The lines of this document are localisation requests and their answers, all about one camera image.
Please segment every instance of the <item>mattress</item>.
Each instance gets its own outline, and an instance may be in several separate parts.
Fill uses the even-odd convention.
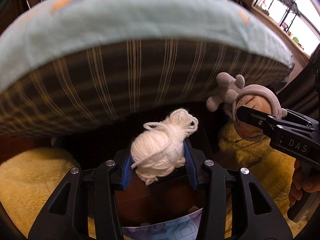
[[[0,36],[0,133],[94,129],[204,101],[219,72],[269,85],[292,71],[271,30],[225,0],[45,0]]]

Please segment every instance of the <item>plush toy head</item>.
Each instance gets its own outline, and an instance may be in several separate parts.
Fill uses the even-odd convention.
[[[219,73],[216,77],[218,90],[207,100],[207,108],[214,112],[221,103],[225,103],[224,109],[230,111],[232,103],[236,100],[238,93],[244,87],[244,77],[237,75],[236,78],[228,73]]]
[[[233,102],[232,120],[237,134],[250,142],[257,142],[267,137],[263,135],[261,129],[237,119],[236,111],[240,106],[271,114],[278,119],[287,115],[287,110],[281,108],[276,95],[271,90],[260,85],[249,85],[243,88]]]

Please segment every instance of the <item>hand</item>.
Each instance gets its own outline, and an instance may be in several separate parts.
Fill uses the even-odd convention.
[[[304,179],[300,170],[301,161],[296,160],[294,163],[294,172],[292,176],[291,188],[289,191],[289,202],[293,205],[302,197],[303,191],[314,193],[320,191],[320,174],[315,174]]]

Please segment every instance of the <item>yarn ball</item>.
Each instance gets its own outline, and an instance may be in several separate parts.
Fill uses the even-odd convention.
[[[198,119],[185,109],[175,110],[162,122],[145,123],[131,145],[136,173],[146,185],[184,165],[183,140],[198,129]]]

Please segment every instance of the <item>plush toy face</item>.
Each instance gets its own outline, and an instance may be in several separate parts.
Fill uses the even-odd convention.
[[[262,96],[256,96],[256,95],[245,95],[236,104],[236,110],[241,107],[246,106],[249,108],[253,108],[255,110],[271,114],[271,105]],[[255,142],[260,139],[260,136],[262,135],[262,138],[264,135],[262,134],[262,130],[254,127],[252,125],[249,125],[247,123],[241,122],[238,119],[236,119],[237,125],[235,125],[235,130],[237,134],[246,141]]]

